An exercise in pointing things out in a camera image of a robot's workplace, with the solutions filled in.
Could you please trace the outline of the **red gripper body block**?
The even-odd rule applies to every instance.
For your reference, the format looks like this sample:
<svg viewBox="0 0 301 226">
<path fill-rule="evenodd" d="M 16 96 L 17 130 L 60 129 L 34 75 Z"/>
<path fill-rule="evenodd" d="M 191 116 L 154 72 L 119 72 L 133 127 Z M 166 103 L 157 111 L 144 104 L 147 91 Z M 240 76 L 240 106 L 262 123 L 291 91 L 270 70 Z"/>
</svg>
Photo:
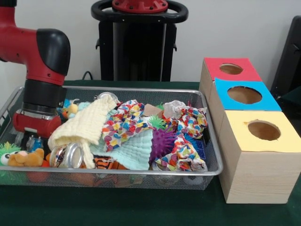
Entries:
<svg viewBox="0 0 301 226">
<path fill-rule="evenodd" d="M 59 116 L 31 113 L 21 109 L 13 115 L 13 125 L 16 131 L 32 132 L 44 138 L 49 138 L 61 124 Z"/>
</svg>

